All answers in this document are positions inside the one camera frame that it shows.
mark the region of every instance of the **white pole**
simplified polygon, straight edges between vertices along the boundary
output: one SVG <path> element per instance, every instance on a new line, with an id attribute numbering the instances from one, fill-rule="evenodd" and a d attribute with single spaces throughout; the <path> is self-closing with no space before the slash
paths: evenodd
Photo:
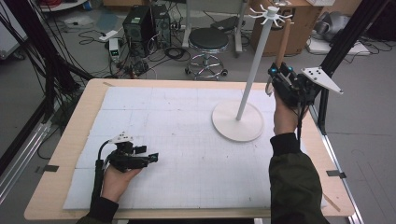
<path id="1" fill-rule="evenodd" d="M 276 14 L 278 11 L 278 7 L 268 7 L 268 16 L 274 17 L 274 14 Z M 259 40 L 259 45 L 256 49 L 256 54 L 254 55 L 253 64 L 250 68 L 250 74 L 247 78 L 247 85 L 245 87 L 244 96 L 242 97 L 241 105 L 239 106 L 238 114 L 236 116 L 237 120 L 240 120 L 242 118 L 245 105 L 248 101 L 248 95 L 250 94 L 251 86 L 253 85 L 257 70 L 259 69 L 260 60 L 262 59 L 262 53 L 264 52 L 265 44 L 267 43 L 268 35 L 270 34 L 271 26 L 273 24 L 273 20 L 268 20 L 267 17 L 265 17 L 265 19 L 267 21 L 264 21 L 264 26 L 262 27 L 262 35 Z"/>

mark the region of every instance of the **wooden table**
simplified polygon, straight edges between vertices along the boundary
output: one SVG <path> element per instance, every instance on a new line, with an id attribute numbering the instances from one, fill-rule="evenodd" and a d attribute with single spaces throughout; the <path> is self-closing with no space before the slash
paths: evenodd
<path id="1" fill-rule="evenodd" d="M 120 80 L 93 79 L 78 102 L 76 110 L 56 147 L 49 165 L 59 166 L 57 172 L 43 174 L 24 216 L 29 220 L 79 219 L 87 210 L 63 210 L 76 162 L 84 148 L 90 129 L 100 110 L 108 87 L 158 87 L 241 89 L 244 82 L 171 81 L 171 80 Z M 264 83 L 254 83 L 253 90 L 264 90 Z M 354 208 L 339 177 L 329 177 L 326 171 L 335 170 L 321 135 L 312 117 L 304 119 L 303 139 L 313 163 L 316 165 L 328 206 L 323 208 L 327 217 L 349 217 Z M 254 209 L 148 209 L 120 210 L 115 218 L 199 218 L 199 217 L 269 217 L 270 210 Z"/>

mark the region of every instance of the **white paper sheet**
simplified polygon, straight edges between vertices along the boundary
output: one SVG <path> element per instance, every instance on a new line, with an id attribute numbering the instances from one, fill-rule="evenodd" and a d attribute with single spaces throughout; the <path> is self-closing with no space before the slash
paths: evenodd
<path id="1" fill-rule="evenodd" d="M 264 133 L 254 141 L 227 140 L 211 121 L 218 103 L 240 100 L 242 94 L 240 90 L 109 88 L 79 157 L 64 209 L 89 208 L 99 147 L 122 131 L 134 137 L 135 146 L 148 147 L 142 156 L 160 155 L 158 162 L 134 178 L 120 208 L 269 207 L 274 97 L 250 92 L 248 101 L 264 117 Z M 106 145 L 102 159 L 115 148 Z"/>

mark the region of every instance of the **white stand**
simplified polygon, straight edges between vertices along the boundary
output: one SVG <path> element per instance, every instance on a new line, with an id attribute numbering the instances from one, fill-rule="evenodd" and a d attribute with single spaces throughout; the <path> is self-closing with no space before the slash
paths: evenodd
<path id="1" fill-rule="evenodd" d="M 253 9 L 250 10 L 254 13 L 260 13 Z M 256 49 L 253 64 L 251 65 L 250 74 L 247 78 L 247 85 L 245 87 L 242 102 L 239 106 L 238 114 L 235 116 L 234 112 L 236 111 L 238 102 L 221 103 L 215 107 L 212 114 L 212 121 L 218 132 L 224 137 L 238 142 L 252 141 L 262 135 L 264 130 L 262 113 L 254 105 L 247 104 L 247 101 L 251 86 L 253 85 L 254 78 L 259 68 L 260 60 L 262 59 L 262 52 L 264 51 L 272 23 L 274 22 L 277 25 L 276 20 L 281 20 L 281 16 L 276 14 L 279 11 L 278 7 L 268 7 L 268 11 L 262 7 L 262 10 L 264 12 L 260 16 L 253 17 L 265 17 L 265 21 L 262 23 L 264 25 L 262 28 L 262 35 Z M 241 119 L 245 109 L 247 115 Z"/>
<path id="2" fill-rule="evenodd" d="M 216 106 L 212 121 L 219 133 L 237 142 L 248 142 L 258 138 L 264 131 L 262 113 L 251 104 L 245 108 L 245 117 L 236 119 L 239 101 L 223 102 Z"/>

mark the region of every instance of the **sleeve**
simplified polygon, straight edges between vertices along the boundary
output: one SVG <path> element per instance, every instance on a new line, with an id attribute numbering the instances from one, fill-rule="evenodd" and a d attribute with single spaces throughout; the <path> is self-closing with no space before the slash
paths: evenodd
<path id="1" fill-rule="evenodd" d="M 97 199 L 87 216 L 82 217 L 77 224 L 111 224 L 119 205 L 109 199 Z"/>
<path id="2" fill-rule="evenodd" d="M 271 223 L 326 224 L 320 210 L 322 188 L 311 159 L 301 150 L 294 133 L 271 138 Z"/>

